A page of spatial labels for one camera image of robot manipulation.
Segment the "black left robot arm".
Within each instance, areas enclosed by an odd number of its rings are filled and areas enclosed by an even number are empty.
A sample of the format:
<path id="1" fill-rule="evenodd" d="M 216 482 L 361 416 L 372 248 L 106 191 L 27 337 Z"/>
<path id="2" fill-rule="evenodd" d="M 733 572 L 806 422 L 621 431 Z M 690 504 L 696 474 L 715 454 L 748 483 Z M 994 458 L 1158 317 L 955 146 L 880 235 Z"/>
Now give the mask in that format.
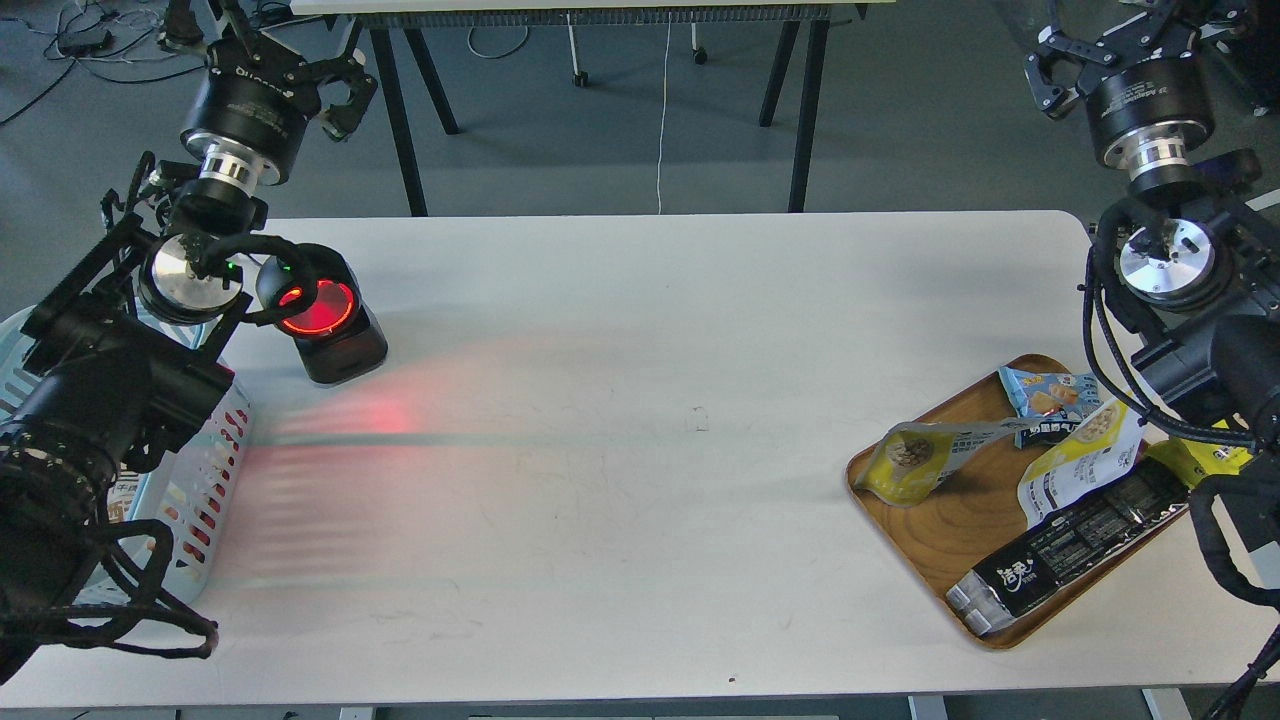
<path id="1" fill-rule="evenodd" d="M 285 183 L 305 131 L 348 138 L 376 91 L 352 22 L 338 55 L 307 60 L 212 1 L 206 41 L 173 1 L 159 42 L 205 77 L 180 141 L 188 163 L 145 152 L 124 195 L 101 202 L 105 236 L 20 327 L 33 392 L 3 423 L 3 678 L 36 650 L 109 648 L 206 659 L 218 625 L 168 591 L 177 551 L 161 519 L 114 523 L 122 470 L 157 469 L 230 391 L 221 354 L 239 325 L 294 342 L 310 380 L 380 366 L 389 345 L 334 250 L 264 232 L 264 186 Z"/>

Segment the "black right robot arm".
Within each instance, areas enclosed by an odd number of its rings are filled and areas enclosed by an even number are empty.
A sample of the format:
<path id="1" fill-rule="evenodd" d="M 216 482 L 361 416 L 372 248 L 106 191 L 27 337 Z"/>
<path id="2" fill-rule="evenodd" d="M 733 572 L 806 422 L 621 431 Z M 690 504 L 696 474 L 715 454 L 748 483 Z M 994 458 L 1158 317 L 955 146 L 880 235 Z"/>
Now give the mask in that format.
<path id="1" fill-rule="evenodd" d="M 1096 161 L 1126 173 L 1085 264 L 1084 345 L 1101 329 L 1125 384 L 1108 389 L 1171 437 L 1248 450 L 1235 475 L 1192 493 L 1197 541 L 1215 580 L 1249 603 L 1277 592 L 1235 566 L 1213 502 L 1252 498 L 1277 538 L 1277 227 L 1243 193 L 1254 151 L 1190 154 L 1215 123 L 1198 51 L 1204 29 L 1243 37 L 1268 24 L 1256 1 L 1138 1 L 1097 38 L 1070 36 L 1050 3 L 1024 72 L 1037 108 L 1084 108 Z"/>

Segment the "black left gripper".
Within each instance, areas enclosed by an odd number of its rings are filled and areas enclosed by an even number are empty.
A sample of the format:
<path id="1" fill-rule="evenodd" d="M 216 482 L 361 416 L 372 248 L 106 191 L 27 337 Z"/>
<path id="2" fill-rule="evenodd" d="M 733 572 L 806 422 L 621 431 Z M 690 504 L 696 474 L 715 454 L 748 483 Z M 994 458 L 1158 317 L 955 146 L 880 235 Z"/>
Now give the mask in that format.
<path id="1" fill-rule="evenodd" d="M 180 141 L 196 158 L 215 138 L 246 146 L 264 160 L 262 182 L 282 184 L 291 178 L 308 122 L 320 111 L 319 92 L 314 85 L 287 81 L 305 64 L 303 56 L 261 36 L 239 1 L 211 1 L 210 12 L 219 40 L 207 49 L 207 74 Z M 364 120 L 378 79 L 361 61 L 328 65 L 320 85 L 343 85 L 347 96 L 323 109 L 319 120 L 332 141 L 343 142 Z"/>

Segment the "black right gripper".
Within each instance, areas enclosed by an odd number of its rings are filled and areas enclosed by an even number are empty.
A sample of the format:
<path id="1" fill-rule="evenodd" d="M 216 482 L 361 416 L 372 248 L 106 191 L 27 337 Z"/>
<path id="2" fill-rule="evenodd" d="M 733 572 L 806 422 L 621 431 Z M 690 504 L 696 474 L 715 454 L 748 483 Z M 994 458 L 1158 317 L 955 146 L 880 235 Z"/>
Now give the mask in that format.
<path id="1" fill-rule="evenodd" d="M 1114 169 L 1183 163 L 1213 132 L 1196 59 L 1204 27 L 1248 35 L 1258 1 L 1155 1 L 1149 26 L 1116 26 L 1094 41 L 1043 28 L 1024 74 L 1038 109 L 1053 120 L 1085 110 L 1094 158 Z M 1059 65 L 1078 69 L 1064 79 Z"/>

